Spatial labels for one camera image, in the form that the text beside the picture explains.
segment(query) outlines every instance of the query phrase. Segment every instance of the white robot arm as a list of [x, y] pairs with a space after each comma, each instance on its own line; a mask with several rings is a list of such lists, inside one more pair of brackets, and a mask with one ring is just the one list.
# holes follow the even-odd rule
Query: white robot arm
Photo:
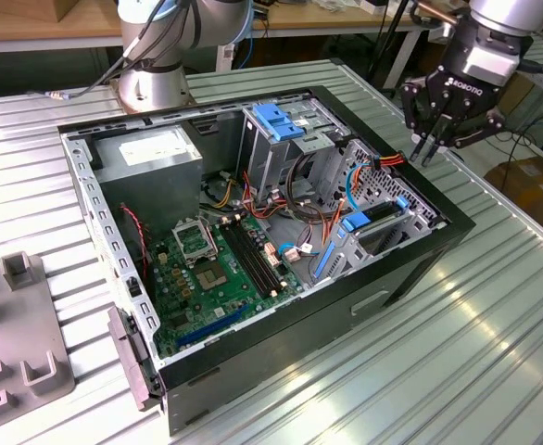
[[423, 0], [422, 9], [452, 26], [438, 69], [403, 84], [401, 97], [408, 128], [417, 143], [415, 160], [428, 137], [435, 138], [423, 165], [440, 146], [463, 148], [504, 130], [498, 110], [502, 87], [517, 71], [543, 72], [543, 65], [524, 59], [533, 43], [529, 36], [543, 28], [543, 0], [472, 0], [457, 17]]
[[253, 20], [252, 0], [120, 0], [118, 13], [128, 48], [119, 93], [135, 111], [187, 104], [183, 53], [238, 42]]

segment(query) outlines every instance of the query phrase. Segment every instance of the yellow wire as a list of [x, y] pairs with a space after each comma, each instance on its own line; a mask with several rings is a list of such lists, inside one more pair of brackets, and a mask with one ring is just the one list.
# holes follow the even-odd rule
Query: yellow wire
[[212, 207], [215, 207], [216, 209], [221, 209], [226, 204], [228, 204], [228, 200], [231, 197], [231, 188], [233, 186], [233, 182], [234, 182], [233, 180], [228, 182], [228, 185], [226, 186], [226, 194], [222, 198], [222, 201], [220, 201], [218, 204], [212, 204]]

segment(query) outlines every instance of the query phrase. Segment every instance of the cable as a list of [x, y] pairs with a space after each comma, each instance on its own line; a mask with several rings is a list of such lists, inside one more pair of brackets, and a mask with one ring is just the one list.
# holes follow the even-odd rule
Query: cable
[[226, 193], [224, 194], [224, 197], [222, 198], [222, 200], [216, 204], [212, 204], [212, 207], [216, 208], [216, 209], [222, 209], [223, 207], [226, 207], [226, 205], [228, 204], [228, 201], [231, 197], [231, 191], [233, 189], [233, 185], [235, 185], [236, 182], [234, 181], [234, 179], [231, 179], [228, 181], [228, 184], [226, 185]]
[[289, 248], [295, 248], [296, 250], [298, 250], [299, 252], [302, 252], [304, 253], [305, 255], [312, 255], [312, 256], [317, 256], [319, 255], [319, 252], [307, 252], [305, 250], [303, 250], [302, 248], [298, 247], [298, 246], [295, 246], [294, 244], [292, 243], [284, 243], [282, 244], [279, 248], [278, 248], [278, 254], [282, 255], [287, 249]]
[[[527, 133], [527, 131], [534, 125], [537, 124], [537, 122], [541, 121], [543, 119], [543, 113], [540, 114], [534, 121], [532, 121], [529, 125], [527, 125], [523, 131], [521, 132], [521, 136], [524, 137], [524, 135]], [[504, 179], [502, 179], [502, 184], [500, 185], [500, 192], [504, 193], [504, 187], [506, 186], [506, 182], [509, 178], [509, 171], [511, 170], [511, 159], [514, 155], [514, 150], [516, 150], [516, 147], [519, 145], [520, 138], [517, 138], [514, 141], [514, 145], [512, 146], [511, 153], [509, 154], [509, 159], [506, 162], [506, 169], [504, 172]]]
[[214, 209], [209, 204], [199, 204], [199, 208], [203, 212], [209, 213], [210, 215], [214, 215], [214, 216], [224, 216], [231, 213], [230, 211], [222, 211], [222, 210]]
[[309, 243], [312, 238], [312, 224], [307, 224], [297, 238], [297, 246], [302, 246], [304, 243]]
[[147, 255], [147, 250], [145, 248], [144, 231], [142, 230], [142, 223], [140, 222], [140, 220], [138, 220], [137, 216], [135, 216], [135, 213], [133, 213], [123, 204], [121, 204], [120, 207], [125, 213], [130, 215], [130, 218], [132, 218], [133, 223], [135, 224], [135, 228], [137, 229], [138, 234], [140, 235], [140, 245], [142, 247], [142, 264], [144, 265], [144, 279], [146, 279], [146, 271], [148, 269], [148, 259], [147, 259], [148, 255]]
[[370, 166], [371, 166], [371, 164], [361, 164], [361, 165], [358, 165], [358, 166], [354, 167], [353, 169], [351, 169], [347, 173], [347, 176], [346, 176], [346, 196], [347, 196], [347, 200], [349, 201], [349, 205], [354, 210], [358, 210], [358, 204], [356, 204], [356, 201], [354, 200], [354, 197], [352, 196], [352, 190], [351, 190], [351, 188], [352, 188], [351, 187], [352, 173], [355, 172], [357, 168], [370, 167]]
[[243, 63], [238, 67], [238, 69], [242, 69], [245, 64], [249, 61], [251, 58], [251, 54], [253, 53], [253, 34], [249, 36], [249, 52], [246, 54], [245, 60], [243, 60]]
[[332, 218], [331, 222], [329, 223], [329, 228], [327, 229], [328, 234], [331, 234], [332, 229], [334, 228], [335, 223], [339, 221], [339, 213], [342, 211], [342, 208], [344, 207], [344, 199], [341, 198], [339, 200], [339, 206], [337, 206], [337, 210], [335, 211], [335, 216]]
[[278, 210], [286, 207], [285, 201], [283, 199], [278, 199], [272, 202], [275, 204], [275, 207], [272, 207], [271, 209], [269, 204], [263, 210], [254, 209], [253, 200], [251, 198], [251, 184], [246, 172], [243, 172], [243, 179], [245, 180], [245, 189], [243, 190], [243, 207], [245, 207], [245, 209], [247, 209], [255, 218], [260, 220], [268, 219]]
[[262, 38], [269, 38], [270, 37], [270, 20], [269, 19], [260, 19], [257, 18], [256, 20], [259, 20], [261, 23], [263, 23], [263, 28], [265, 28], [265, 32], [263, 33]]
[[506, 155], [506, 156], [509, 156], [510, 153], [507, 153], [506, 151], [504, 151], [502, 148], [498, 147], [498, 146], [495, 146], [494, 144], [492, 144], [490, 141], [488, 141], [487, 139], [484, 139], [486, 141], [486, 144], [488, 144], [489, 146], [491, 146], [492, 148], [495, 148], [497, 151], [499, 151], [500, 153], [502, 153], [503, 155]]
[[371, 58], [369, 59], [369, 63], [373, 63], [374, 56], [376, 56], [376, 50], [379, 47], [379, 42], [381, 41], [381, 34], [383, 33], [383, 28], [385, 26], [386, 22], [386, 11], [389, 9], [389, 2], [387, 0], [385, 5], [385, 12], [383, 12], [383, 20], [381, 21], [381, 27], [379, 28], [379, 33], [376, 36], [376, 43], [374, 44], [373, 53], [371, 54]]
[[[395, 38], [395, 32], [399, 26], [399, 23], [401, 22], [401, 17], [403, 16], [403, 13], [405, 12], [405, 8], [407, 7], [410, 0], [401, 0], [401, 3], [399, 3], [399, 7], [397, 12], [395, 13], [395, 16], [393, 17], [393, 21], [391, 21], [391, 25], [389, 26], [388, 31], [386, 32], [386, 38], [381, 46], [381, 51], [379, 51], [379, 55], [377, 56], [376, 60], [382, 60], [383, 57], [385, 57], [385, 53], [389, 45], [391, 45], [391, 42]], [[373, 64], [371, 65], [368, 75], [366, 76], [366, 79], [368, 81], [371, 81], [378, 71], [379, 64], [373, 61]]]
[[155, 65], [165, 54], [167, 54], [170, 51], [171, 48], [177, 45], [179, 41], [181, 40], [181, 38], [183, 37], [183, 31], [185, 30], [185, 23], [187, 22], [187, 17], [189, 17], [189, 6], [185, 7], [183, 10], [185, 12], [183, 16], [183, 24], [179, 28], [179, 33], [175, 37], [175, 40], [173, 40], [170, 44], [165, 46], [165, 48], [162, 51], [160, 51], [160, 53], [158, 53], [158, 55], [151, 60], [150, 66]]
[[543, 64], [535, 62], [534, 60], [527, 60], [524, 58], [517, 67], [518, 71], [528, 72], [530, 74], [543, 74]]
[[[310, 202], [296, 202], [294, 199], [293, 183], [297, 173], [300, 169], [307, 164], [307, 162], [313, 157], [313, 154], [305, 155], [301, 153], [295, 163], [290, 167], [285, 181], [285, 194], [286, 204], [289, 210], [291, 210], [295, 217], [304, 223], [318, 224], [320, 221], [325, 223], [325, 217], [331, 218], [334, 213], [323, 213], [319, 206]], [[313, 213], [305, 211], [305, 209], [313, 210]]]
[[52, 99], [56, 100], [71, 100], [76, 99], [82, 95], [85, 95], [87, 93], [90, 93], [92, 90], [94, 90], [98, 85], [100, 85], [103, 82], [106, 82], [110, 80], [111, 78], [115, 77], [115, 74], [113, 72], [125, 61], [125, 58], [130, 55], [130, 53], [133, 51], [133, 49], [138, 45], [138, 43], [144, 38], [145, 34], [148, 32], [148, 29], [150, 28], [150, 25], [152, 25], [152, 22], [154, 21], [154, 17], [156, 14], [160, 11], [160, 8], [162, 5], [164, 5], [164, 2], [166, 0], [159, 0], [156, 6], [154, 6], [154, 9], [152, 9], [152, 12], [148, 16], [148, 19], [140, 31], [140, 33], [137, 35], [135, 39], [132, 40], [132, 42], [129, 44], [129, 46], [123, 51], [123, 54], [121, 57], [113, 64], [111, 67], [93, 84], [90, 86], [84, 88], [79, 93], [66, 93], [64, 91], [44, 91], [44, 92], [38, 92], [38, 91], [31, 91], [30, 93], [33, 94], [40, 94], [45, 95], [47, 97], [51, 97]]

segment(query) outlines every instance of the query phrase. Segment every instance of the cardboard box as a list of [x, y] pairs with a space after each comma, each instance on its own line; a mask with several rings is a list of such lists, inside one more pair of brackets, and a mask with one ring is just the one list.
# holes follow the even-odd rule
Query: cardboard box
[[44, 21], [60, 21], [78, 0], [0, 0], [0, 12]]
[[359, 6], [363, 11], [368, 12], [369, 14], [374, 14], [377, 16], [382, 16], [386, 10], [387, 1], [386, 0], [360, 0]]
[[[506, 162], [489, 171], [485, 177], [498, 190], [504, 180]], [[543, 226], [543, 158], [511, 162], [504, 195]]]

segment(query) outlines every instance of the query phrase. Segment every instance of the chip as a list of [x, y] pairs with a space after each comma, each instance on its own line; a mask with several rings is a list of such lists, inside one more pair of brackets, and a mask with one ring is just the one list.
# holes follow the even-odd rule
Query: chip
[[217, 261], [208, 261], [198, 264], [194, 269], [199, 285], [204, 290], [211, 290], [216, 286], [223, 285], [228, 282], [228, 277], [224, 273], [224, 269]]
[[179, 315], [175, 315], [170, 319], [170, 322], [175, 327], [175, 329], [183, 326], [184, 324], [189, 323], [189, 319], [187, 318], [187, 315], [185, 313], [181, 313]]

